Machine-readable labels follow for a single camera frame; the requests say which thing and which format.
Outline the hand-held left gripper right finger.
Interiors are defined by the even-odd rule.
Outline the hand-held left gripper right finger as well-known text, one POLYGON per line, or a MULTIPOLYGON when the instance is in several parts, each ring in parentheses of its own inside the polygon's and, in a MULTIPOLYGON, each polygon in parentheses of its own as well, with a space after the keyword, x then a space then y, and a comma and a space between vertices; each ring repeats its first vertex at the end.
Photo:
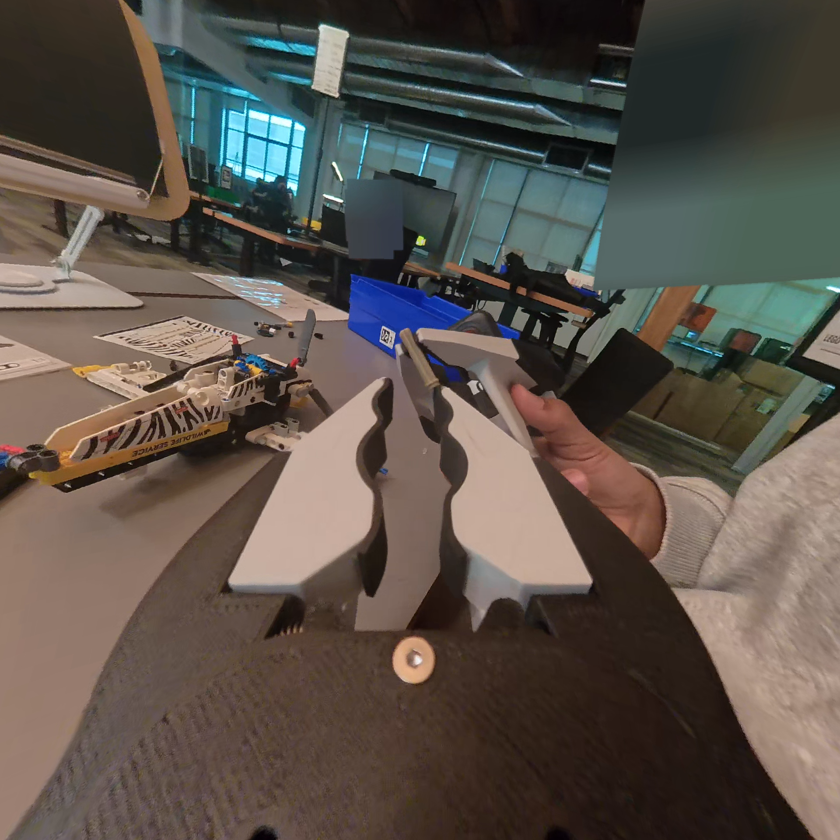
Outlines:
POLYGON ((477 631, 495 602, 587 595, 592 576, 530 451, 449 387, 434 390, 439 468, 449 488, 440 573, 477 631))

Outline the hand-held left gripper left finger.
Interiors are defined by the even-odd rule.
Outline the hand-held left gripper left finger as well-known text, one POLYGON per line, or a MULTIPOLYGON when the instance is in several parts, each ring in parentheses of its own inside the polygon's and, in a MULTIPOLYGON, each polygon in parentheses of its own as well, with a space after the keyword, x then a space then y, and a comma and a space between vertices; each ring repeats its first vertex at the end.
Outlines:
POLYGON ((385 572, 381 488, 394 386, 365 387, 292 450, 227 586, 233 593, 289 596, 305 616, 331 612, 354 630, 361 595, 385 572))

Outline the tan lego axle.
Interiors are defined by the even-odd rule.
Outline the tan lego axle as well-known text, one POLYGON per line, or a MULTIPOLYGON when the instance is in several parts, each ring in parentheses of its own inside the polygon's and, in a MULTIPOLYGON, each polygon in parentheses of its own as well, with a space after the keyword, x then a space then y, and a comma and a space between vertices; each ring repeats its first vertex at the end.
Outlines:
POLYGON ((429 363, 425 352, 417 343, 414 332, 409 328, 403 329, 400 331, 400 340, 400 349, 403 355, 413 364, 416 376, 423 389, 427 392, 433 392, 439 386, 439 379, 429 363))

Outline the zebra striped lego plane model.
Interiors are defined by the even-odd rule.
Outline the zebra striped lego plane model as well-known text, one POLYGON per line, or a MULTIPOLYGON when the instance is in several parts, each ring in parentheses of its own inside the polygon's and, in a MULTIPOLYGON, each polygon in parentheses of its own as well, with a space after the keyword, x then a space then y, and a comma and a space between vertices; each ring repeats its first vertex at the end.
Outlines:
POLYGON ((289 454, 307 436, 292 408, 311 400, 324 417, 333 412, 304 370, 312 338, 321 336, 316 324, 316 312, 307 310, 290 362, 246 353, 233 334, 230 351, 58 427, 43 444, 2 448, 2 498, 29 480, 71 492, 173 455, 213 455, 243 444, 289 454))

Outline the person's right forearm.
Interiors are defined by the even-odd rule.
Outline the person's right forearm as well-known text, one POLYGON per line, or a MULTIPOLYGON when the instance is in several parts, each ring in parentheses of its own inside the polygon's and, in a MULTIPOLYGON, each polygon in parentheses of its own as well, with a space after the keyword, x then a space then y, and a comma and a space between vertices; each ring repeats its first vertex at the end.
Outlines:
POLYGON ((839 838, 839 419, 730 497, 637 465, 665 503, 654 567, 707 647, 764 768, 814 838, 839 838))

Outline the lego instruction booklet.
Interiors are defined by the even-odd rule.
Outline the lego instruction booklet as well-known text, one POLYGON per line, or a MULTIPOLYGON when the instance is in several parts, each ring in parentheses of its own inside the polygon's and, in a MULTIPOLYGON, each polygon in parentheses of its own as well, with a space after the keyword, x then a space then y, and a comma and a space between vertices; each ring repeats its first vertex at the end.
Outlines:
POLYGON ((70 364, 1 336, 1 383, 70 369, 70 364))

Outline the person's right hand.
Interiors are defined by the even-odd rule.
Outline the person's right hand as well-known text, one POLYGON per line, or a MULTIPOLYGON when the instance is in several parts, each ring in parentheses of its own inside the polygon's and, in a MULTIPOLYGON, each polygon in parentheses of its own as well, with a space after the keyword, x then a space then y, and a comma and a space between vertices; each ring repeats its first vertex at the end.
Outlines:
POLYGON ((511 399, 537 435, 533 445, 652 560, 665 536, 665 501, 656 484, 589 432, 559 399, 511 388, 511 399))

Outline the wooden desk with black equipment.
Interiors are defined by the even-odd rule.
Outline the wooden desk with black equipment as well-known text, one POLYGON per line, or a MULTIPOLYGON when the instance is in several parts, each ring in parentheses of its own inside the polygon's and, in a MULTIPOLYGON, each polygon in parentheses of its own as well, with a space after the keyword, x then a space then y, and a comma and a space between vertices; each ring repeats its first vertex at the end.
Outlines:
POLYGON ((521 309, 558 311, 590 319, 605 314, 606 305, 592 290, 574 286, 567 274, 546 273, 515 267, 513 272, 498 271, 488 264, 478 268, 448 262, 442 269, 431 269, 408 261, 400 280, 431 280, 441 293, 452 293, 474 302, 497 300, 521 309))

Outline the wooden pillar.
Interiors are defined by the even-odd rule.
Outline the wooden pillar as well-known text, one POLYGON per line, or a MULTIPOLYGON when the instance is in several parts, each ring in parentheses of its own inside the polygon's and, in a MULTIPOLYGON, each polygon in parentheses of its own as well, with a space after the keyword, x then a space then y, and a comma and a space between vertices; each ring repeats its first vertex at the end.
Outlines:
POLYGON ((638 338, 661 352, 699 289, 700 286, 664 288, 637 331, 638 338))

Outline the blue plastic bin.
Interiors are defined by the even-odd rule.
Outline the blue plastic bin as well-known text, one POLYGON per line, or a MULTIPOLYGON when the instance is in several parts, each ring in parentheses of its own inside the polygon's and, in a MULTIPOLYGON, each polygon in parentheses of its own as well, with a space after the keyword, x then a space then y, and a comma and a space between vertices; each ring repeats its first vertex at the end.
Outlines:
POLYGON ((471 345, 498 353, 503 340, 520 338, 518 331, 501 325, 497 325, 499 336, 450 329, 454 323, 471 315, 472 312, 437 297, 428 297, 421 290, 360 276, 351 277, 350 330, 393 359, 401 345, 401 334, 406 329, 414 334, 417 343, 444 361, 459 359, 448 354, 444 343, 464 347, 471 345))

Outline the stack of cardboard boxes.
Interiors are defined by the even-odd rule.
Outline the stack of cardboard boxes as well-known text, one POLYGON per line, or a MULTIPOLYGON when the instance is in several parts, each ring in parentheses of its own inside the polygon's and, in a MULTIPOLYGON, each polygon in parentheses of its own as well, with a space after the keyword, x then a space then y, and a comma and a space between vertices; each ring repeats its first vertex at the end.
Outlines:
POLYGON ((741 455, 799 387, 815 383, 786 366, 752 357, 735 370, 675 368, 633 412, 741 455))

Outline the black background monitor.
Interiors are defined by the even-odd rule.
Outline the black background monitor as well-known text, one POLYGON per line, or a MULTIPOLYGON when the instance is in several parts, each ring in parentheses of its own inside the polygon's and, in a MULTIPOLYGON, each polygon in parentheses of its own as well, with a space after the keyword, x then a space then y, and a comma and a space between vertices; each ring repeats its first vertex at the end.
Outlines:
POLYGON ((414 173, 390 170, 375 171, 375 180, 396 180, 403 195, 403 224, 422 238, 429 256, 438 255, 447 244, 448 221, 455 208, 457 194, 438 187, 436 181, 414 173))

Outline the white framed sign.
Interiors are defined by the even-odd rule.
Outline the white framed sign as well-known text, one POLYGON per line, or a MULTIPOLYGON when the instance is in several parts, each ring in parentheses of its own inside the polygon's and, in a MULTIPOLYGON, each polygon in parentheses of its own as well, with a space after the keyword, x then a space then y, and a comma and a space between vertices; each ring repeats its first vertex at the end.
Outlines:
POLYGON ((820 329, 802 355, 810 361, 839 369, 839 312, 820 329))

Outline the long wooden background desk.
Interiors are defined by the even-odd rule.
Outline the long wooden background desk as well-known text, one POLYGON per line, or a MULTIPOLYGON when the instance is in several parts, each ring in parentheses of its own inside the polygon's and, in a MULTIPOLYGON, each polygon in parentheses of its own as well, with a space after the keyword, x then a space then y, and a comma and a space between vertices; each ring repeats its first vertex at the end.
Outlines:
POLYGON ((231 234, 239 240, 238 257, 234 266, 243 277, 254 277, 261 257, 260 250, 266 252, 271 260, 265 264, 279 261, 284 267, 300 265, 315 267, 329 260, 332 270, 337 270, 341 260, 349 257, 346 247, 322 241, 320 238, 304 238, 292 234, 282 234, 260 227, 233 214, 238 206, 216 199, 203 193, 190 191, 190 205, 184 220, 190 225, 189 253, 194 259, 204 258, 203 231, 207 224, 214 230, 231 234))

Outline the hanging white banner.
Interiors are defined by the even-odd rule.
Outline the hanging white banner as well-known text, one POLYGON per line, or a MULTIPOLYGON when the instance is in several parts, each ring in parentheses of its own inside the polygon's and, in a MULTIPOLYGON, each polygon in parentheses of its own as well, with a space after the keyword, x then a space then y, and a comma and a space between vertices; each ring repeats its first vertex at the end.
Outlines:
POLYGON ((323 96, 339 99, 347 58, 350 33, 328 24, 318 27, 311 89, 323 96))

